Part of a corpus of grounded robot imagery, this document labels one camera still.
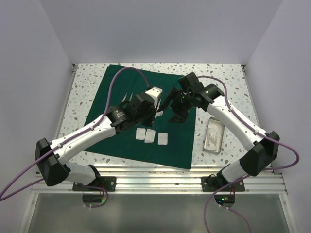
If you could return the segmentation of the white paper packet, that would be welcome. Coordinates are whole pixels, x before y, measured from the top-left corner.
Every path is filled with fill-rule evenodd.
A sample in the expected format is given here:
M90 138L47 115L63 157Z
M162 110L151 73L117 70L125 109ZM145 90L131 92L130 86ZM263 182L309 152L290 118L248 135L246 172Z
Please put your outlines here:
M220 142L220 133L221 128L219 126L212 125L211 128L208 129L207 148L209 150L216 151L218 149Z

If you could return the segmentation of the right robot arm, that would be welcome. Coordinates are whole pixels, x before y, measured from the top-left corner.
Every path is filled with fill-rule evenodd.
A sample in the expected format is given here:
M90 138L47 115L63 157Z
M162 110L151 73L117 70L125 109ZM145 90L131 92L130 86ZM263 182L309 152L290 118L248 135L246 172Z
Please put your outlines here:
M280 137L268 133L248 120L227 98L227 89L214 84L204 86L199 78L190 73L178 80L181 89L172 88L159 110L170 108L171 123L183 123L192 108L199 108L221 121L241 142L246 154L230 163L206 182L214 191L228 190L234 181L250 175L257 176L277 157Z

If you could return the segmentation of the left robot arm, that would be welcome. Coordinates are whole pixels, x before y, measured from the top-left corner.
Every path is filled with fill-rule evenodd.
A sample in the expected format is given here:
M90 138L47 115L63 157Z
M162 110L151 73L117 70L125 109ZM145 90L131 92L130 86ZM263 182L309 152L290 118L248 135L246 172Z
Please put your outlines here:
M81 183L89 190L97 190L101 178L95 166L75 165L70 160L92 145L136 125L151 126L161 96L162 89L151 88L135 95L130 101L110 107L106 114L67 136L51 142L46 138L38 140L35 161L46 185L71 181Z

